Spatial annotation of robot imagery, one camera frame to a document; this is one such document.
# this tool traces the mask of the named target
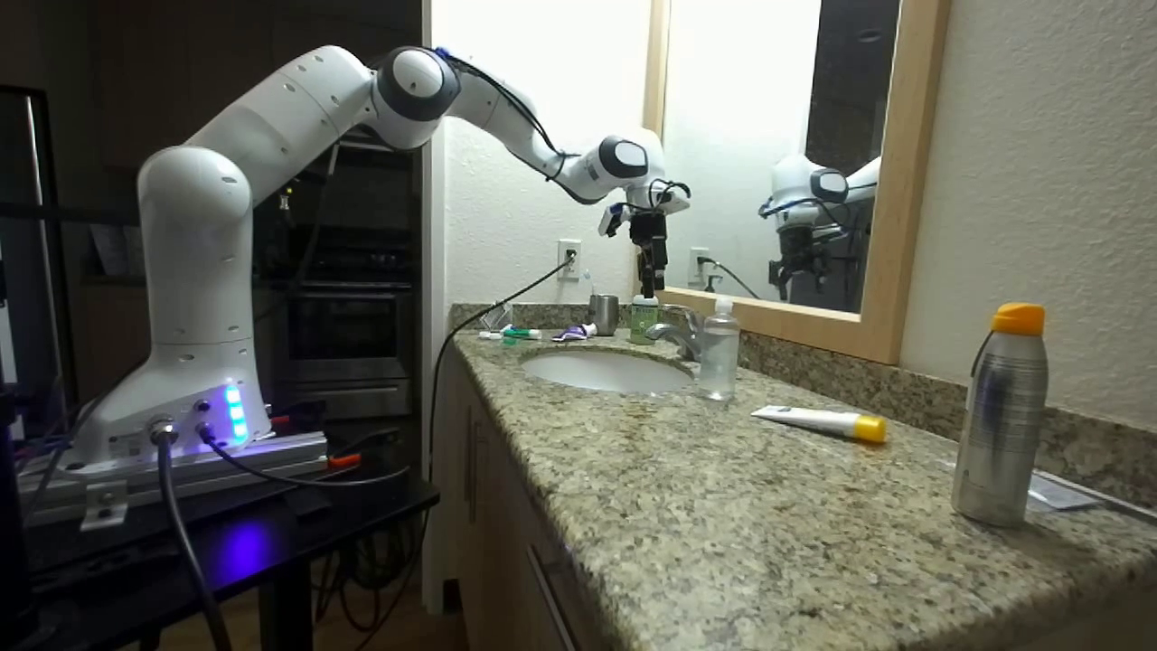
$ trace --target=faucet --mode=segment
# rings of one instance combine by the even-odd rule
[[[667,303],[662,317],[651,327],[651,335],[678,342],[685,360],[700,360],[700,330],[700,312],[685,303]]]

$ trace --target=mirror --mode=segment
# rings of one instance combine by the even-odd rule
[[[779,228],[757,212],[771,194],[779,158],[789,153],[808,153],[809,106],[791,106],[784,98],[809,98],[819,4],[789,7],[797,13],[779,7],[783,13],[775,23],[763,13],[768,4],[741,7],[751,13],[716,7],[720,19],[673,12],[690,12],[690,4],[651,4],[651,80],[644,122],[667,137],[669,169],[685,175],[679,164],[690,166],[685,176],[694,188],[694,206],[687,217],[669,219],[669,288],[662,300],[687,303],[694,312],[712,307],[712,292],[687,287],[694,276],[694,253],[704,247],[704,253],[726,269],[747,269],[747,287],[759,292],[748,295],[748,288],[739,283],[720,287],[725,292],[739,295],[739,317],[748,333],[897,360],[947,0],[902,0],[897,7],[895,65],[879,135],[884,169],[873,203],[863,292],[856,300],[861,312],[779,300],[779,288],[771,287]],[[687,43],[687,29],[712,29],[716,37],[725,33],[720,43],[726,47],[726,59],[690,59],[679,52],[679,37]],[[704,65],[690,74],[690,80],[710,80],[712,87],[679,87],[687,80],[679,65]],[[732,137],[700,129],[712,122],[732,122],[741,129],[732,129]],[[712,180],[700,184],[694,166],[710,166],[712,175],[702,176]]]

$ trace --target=backsplash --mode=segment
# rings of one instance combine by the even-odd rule
[[[475,312],[480,312],[480,303],[456,303],[452,323]],[[539,330],[560,330],[581,317],[585,303],[514,307],[514,323]],[[741,335],[741,367],[944,436],[957,436],[965,427],[965,387],[915,377],[902,367],[751,333]],[[1039,467],[1129,504],[1157,508],[1157,430],[1047,408]]]

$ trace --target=toothpaste tube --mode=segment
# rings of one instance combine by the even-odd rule
[[[833,436],[849,436],[863,444],[886,444],[890,427],[879,415],[863,411],[826,411],[826,408],[791,408],[791,405],[763,405],[757,408],[757,418],[789,423]]]

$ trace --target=clear bottle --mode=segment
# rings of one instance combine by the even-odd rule
[[[973,360],[971,415],[955,462],[955,514],[1019,523],[1036,475],[1048,357],[1047,307],[1001,303]]]
[[[739,377],[739,317],[733,300],[716,295],[716,312],[700,330],[700,395],[712,401],[733,398],[733,377]]]

